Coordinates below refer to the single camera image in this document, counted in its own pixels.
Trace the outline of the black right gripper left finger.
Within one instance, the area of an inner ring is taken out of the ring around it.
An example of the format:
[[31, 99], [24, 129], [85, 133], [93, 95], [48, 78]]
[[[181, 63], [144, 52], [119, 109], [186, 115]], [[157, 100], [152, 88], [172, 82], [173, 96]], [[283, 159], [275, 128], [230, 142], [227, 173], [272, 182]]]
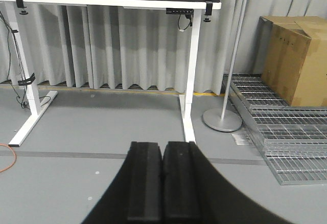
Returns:
[[158, 144], [132, 142], [118, 173], [83, 223], [161, 223], [161, 173]]

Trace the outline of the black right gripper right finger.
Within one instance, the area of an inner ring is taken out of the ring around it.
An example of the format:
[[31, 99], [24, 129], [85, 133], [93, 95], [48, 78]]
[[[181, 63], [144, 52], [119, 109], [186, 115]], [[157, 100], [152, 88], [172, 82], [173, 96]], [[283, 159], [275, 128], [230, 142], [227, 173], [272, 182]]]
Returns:
[[169, 142], [163, 172], [165, 223], [289, 223], [237, 189], [194, 142]]

